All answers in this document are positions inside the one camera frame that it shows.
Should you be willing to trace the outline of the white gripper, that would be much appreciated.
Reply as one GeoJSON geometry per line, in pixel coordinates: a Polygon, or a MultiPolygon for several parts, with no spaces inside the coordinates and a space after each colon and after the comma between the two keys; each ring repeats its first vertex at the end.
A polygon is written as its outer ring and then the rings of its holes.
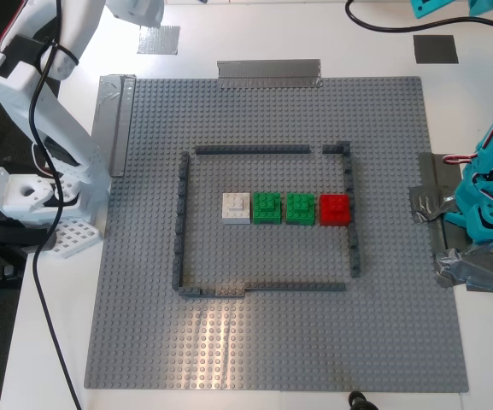
{"type": "Polygon", "coordinates": [[[137,26],[160,28],[164,15],[163,0],[107,0],[111,14],[137,26]]]}

